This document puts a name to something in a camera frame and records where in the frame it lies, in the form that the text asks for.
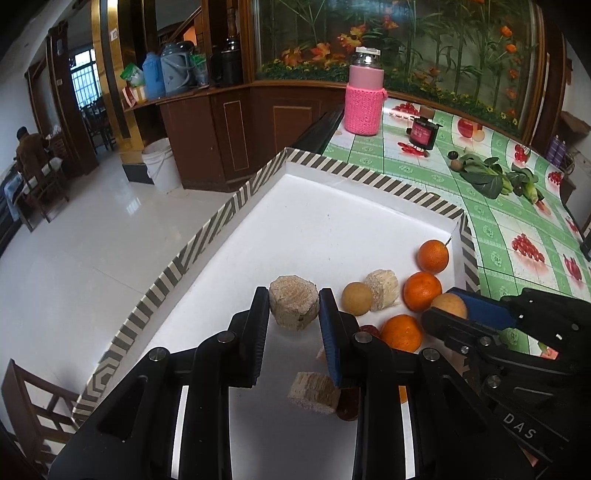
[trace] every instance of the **green tablecloth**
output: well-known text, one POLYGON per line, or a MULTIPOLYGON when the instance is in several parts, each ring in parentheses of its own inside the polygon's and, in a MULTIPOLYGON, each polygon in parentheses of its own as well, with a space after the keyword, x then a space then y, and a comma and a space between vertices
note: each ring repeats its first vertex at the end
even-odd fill
POLYGON ((532 287, 591 301, 591 270, 579 249, 582 238, 562 205, 558 185, 548 177, 562 172, 534 152, 526 162, 516 160, 516 156, 523 156, 517 154, 522 147, 515 141, 445 112, 436 113, 434 122, 442 128, 429 158, 405 153, 399 143, 410 143, 406 129, 411 120, 395 109, 404 103, 395 99, 385 102, 382 128, 374 137, 353 135, 341 123, 324 155, 385 173, 464 208, 474 237, 483 295, 498 300, 532 287), (476 138, 484 139, 475 141, 462 135, 459 122, 464 134, 469 135, 471 128, 482 130, 476 138), (545 195, 543 205, 534 206, 513 193, 496 200, 483 197, 448 167, 447 153, 455 150, 462 155, 466 147, 484 158, 499 157, 506 171, 512 163, 532 170, 540 178, 537 187, 545 195), (542 253, 543 261, 513 249, 513 240, 523 234, 542 253))

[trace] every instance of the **orange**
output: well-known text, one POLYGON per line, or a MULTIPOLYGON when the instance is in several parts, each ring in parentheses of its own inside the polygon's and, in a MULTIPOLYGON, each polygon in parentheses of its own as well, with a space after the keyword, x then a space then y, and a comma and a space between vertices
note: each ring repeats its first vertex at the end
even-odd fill
POLYGON ((441 273, 449 263, 449 252, 443 242, 429 240, 417 253, 417 265, 424 272, 441 273))
POLYGON ((409 310, 424 312, 431 306, 435 297, 442 293, 441 283, 435 275, 417 272, 411 275, 404 284, 402 298, 409 310))
POLYGON ((435 297, 431 302, 431 307, 436 307, 464 320, 468 318, 468 308, 466 307, 466 304, 460 297, 453 293, 444 293, 435 297))
POLYGON ((423 332, 415 318, 410 315, 396 315, 382 327, 379 337, 390 348, 404 352, 416 351, 423 342, 423 332))

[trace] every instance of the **pink bottle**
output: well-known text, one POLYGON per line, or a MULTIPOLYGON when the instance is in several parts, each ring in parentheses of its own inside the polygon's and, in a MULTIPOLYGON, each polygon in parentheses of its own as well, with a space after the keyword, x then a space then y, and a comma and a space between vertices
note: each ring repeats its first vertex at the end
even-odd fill
POLYGON ((384 89, 384 71, 379 67, 381 52, 357 47, 349 67, 345 92, 345 129, 356 135, 375 135, 382 121, 382 108, 388 94, 384 89))

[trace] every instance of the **striped border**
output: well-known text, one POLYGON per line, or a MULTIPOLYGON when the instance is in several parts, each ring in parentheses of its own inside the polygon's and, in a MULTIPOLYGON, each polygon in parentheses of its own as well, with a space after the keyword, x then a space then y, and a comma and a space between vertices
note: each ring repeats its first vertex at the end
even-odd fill
POLYGON ((154 284, 142 297, 133 311, 113 338, 108 350, 103 354, 94 373, 88 380, 74 409, 72 417, 78 424, 82 424, 94 411, 106 389, 107 383, 113 377, 119 364, 127 354, 135 339, 142 333, 154 312, 162 305, 164 299, 177 286, 178 282, 189 271, 198 259, 220 233, 225 225, 242 209, 248 200, 275 175, 286 162, 316 168, 340 177, 357 181, 368 186, 391 193, 409 202, 428 208, 433 212, 450 219, 460 218, 460 237, 464 254, 466 274, 466 290, 479 290, 478 268, 472 233, 468 227, 464 211, 456 205, 443 200, 435 193, 425 192, 400 180, 395 180, 368 168, 358 167, 346 162, 334 160, 319 154, 303 150, 286 148, 249 181, 247 181, 232 198, 230 198, 214 215, 201 227, 186 246, 173 258, 168 267, 158 276, 154 284))

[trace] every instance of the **mandarin orange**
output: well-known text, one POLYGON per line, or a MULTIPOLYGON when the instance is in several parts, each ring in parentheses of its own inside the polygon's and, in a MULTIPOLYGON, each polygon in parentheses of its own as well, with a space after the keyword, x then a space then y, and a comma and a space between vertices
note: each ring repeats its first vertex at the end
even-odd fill
POLYGON ((441 295, 441 283, 428 272, 411 275, 402 290, 402 299, 412 312, 424 312, 431 306, 435 297, 441 295))
POLYGON ((396 315, 384 323, 379 337, 390 348, 414 352, 423 342, 423 331, 410 315, 396 315))
POLYGON ((424 272, 441 273, 449 263, 449 251, 443 242, 429 240, 417 253, 417 265, 424 272))

